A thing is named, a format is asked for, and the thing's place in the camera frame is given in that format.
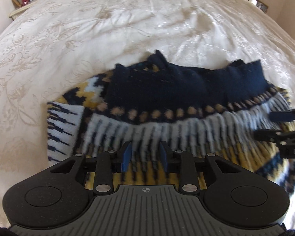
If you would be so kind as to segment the navy yellow patterned knit sweater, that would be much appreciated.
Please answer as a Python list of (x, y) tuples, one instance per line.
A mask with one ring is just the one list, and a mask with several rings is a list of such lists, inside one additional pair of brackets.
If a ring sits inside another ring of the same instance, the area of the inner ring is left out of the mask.
[(215, 153), (295, 191), (295, 159), (283, 159), (254, 131), (295, 130), (273, 122), (290, 109), (288, 92), (268, 82), (260, 61), (237, 60), (210, 70), (182, 67), (156, 51), (147, 60), (92, 76), (47, 104), (50, 165), (81, 153), (96, 157), (132, 143), (132, 181), (158, 178), (159, 147), (202, 158)]

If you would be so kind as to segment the cream floral bedspread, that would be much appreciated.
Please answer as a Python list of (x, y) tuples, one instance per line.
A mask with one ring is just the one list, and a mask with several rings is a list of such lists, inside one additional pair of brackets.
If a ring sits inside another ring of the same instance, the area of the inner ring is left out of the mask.
[(0, 226), (5, 192), (48, 165), (47, 102), (155, 50), (209, 69), (259, 59), (295, 106), (295, 40), (246, 0), (39, 0), (0, 35)]

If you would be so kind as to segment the cream left nightstand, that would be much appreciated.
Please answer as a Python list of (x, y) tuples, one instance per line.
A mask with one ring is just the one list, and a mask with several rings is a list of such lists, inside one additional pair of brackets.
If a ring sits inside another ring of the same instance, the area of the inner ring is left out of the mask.
[(9, 14), (9, 18), (11, 18), (11, 20), (14, 21), (16, 18), (18, 18), (20, 15), (22, 15), (30, 7), (34, 6), (38, 1), (39, 0), (34, 0), (32, 2), (29, 2), (27, 5), (24, 5), (22, 7), (15, 9), (13, 12), (11, 12)]

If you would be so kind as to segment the dark frame on right nightstand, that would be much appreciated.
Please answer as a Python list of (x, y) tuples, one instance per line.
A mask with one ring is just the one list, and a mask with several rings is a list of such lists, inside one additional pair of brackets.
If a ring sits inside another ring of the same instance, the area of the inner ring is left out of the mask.
[(256, 7), (259, 8), (261, 11), (263, 11), (265, 14), (267, 14), (268, 6), (260, 1), (257, 1)]

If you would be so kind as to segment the wooden picture frame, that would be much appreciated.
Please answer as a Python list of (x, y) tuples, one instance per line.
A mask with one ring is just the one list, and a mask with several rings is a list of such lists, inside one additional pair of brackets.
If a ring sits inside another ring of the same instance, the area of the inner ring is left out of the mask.
[(13, 5), (15, 5), (16, 7), (21, 7), (23, 5), (22, 0), (11, 0)]

